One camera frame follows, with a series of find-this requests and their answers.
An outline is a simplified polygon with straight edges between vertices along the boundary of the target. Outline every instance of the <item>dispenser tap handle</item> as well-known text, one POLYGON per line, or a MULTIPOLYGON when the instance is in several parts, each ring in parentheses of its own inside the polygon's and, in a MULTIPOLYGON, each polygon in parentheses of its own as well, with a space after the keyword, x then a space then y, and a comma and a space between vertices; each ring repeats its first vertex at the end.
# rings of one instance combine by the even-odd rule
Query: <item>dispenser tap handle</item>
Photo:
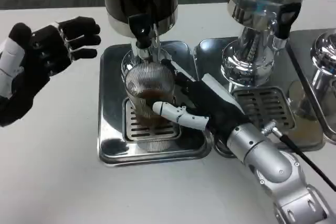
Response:
POLYGON ((288 39, 292 24, 298 18, 301 3, 290 3, 280 7, 274 35, 279 39, 288 39))
POLYGON ((149 14, 140 13, 128 17, 128 23, 132 33, 137 39, 137 47, 140 49, 149 48, 152 45, 150 32, 153 21, 149 14))

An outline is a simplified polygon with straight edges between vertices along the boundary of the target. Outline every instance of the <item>glass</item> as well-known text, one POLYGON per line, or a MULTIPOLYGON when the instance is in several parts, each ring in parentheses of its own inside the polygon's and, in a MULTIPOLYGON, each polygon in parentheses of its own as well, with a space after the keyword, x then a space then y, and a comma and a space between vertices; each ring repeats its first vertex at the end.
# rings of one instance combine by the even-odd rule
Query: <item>glass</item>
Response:
POLYGON ((165 65, 141 63, 125 76, 125 88, 136 119, 145 126, 158 126, 165 119, 147 105, 155 101, 174 102, 174 76, 165 65))

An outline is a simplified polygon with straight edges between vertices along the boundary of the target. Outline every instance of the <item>chrome faucet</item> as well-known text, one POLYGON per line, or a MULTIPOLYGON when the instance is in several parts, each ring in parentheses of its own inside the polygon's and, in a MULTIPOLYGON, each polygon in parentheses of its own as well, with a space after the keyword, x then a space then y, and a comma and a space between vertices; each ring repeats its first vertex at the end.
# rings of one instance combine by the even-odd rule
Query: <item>chrome faucet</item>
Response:
POLYGON ((228 11, 244 25, 223 51, 221 71, 237 86, 260 86, 272 73, 274 57, 287 43, 302 0, 230 0, 228 11))

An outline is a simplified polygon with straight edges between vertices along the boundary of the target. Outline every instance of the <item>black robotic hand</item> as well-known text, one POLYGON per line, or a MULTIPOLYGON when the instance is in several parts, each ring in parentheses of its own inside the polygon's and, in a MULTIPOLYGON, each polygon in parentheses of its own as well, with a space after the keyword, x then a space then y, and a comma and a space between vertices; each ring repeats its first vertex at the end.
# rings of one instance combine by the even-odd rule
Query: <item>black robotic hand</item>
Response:
POLYGON ((234 98, 228 92, 221 92, 222 86, 215 79, 210 77, 206 82, 203 79, 196 81, 176 62, 172 64, 170 60, 164 59, 161 63, 174 73, 175 84, 182 88, 182 93, 195 105, 193 109, 186 108, 187 112, 209 117, 206 127, 215 136, 225 142, 236 127, 250 123, 249 118, 233 103, 234 98))
POLYGON ((25 24, 16 24, 9 39, 24 49, 24 57, 19 74, 9 83, 11 95, 0 96, 0 126, 22 118, 51 76, 65 70, 74 60, 96 57, 95 49, 83 47, 99 45, 99 33, 99 25, 88 17, 54 23, 33 33, 25 24))

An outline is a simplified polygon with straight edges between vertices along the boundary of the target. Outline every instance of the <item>drip tray grate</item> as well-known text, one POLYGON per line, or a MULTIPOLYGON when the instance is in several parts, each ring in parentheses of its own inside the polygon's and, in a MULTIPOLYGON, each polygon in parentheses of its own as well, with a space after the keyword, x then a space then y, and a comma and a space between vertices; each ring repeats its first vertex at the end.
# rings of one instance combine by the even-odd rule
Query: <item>drip tray grate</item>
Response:
POLYGON ((233 97, 253 124, 262 129, 272 119, 282 130, 294 128, 295 121, 284 93, 277 87, 244 88, 232 92, 233 97))
POLYGON ((167 141, 180 137, 180 127, 172 122, 166 122, 157 127, 141 125, 135 117, 133 105, 129 99, 125 103, 124 116, 123 133, 125 139, 129 141, 167 141))

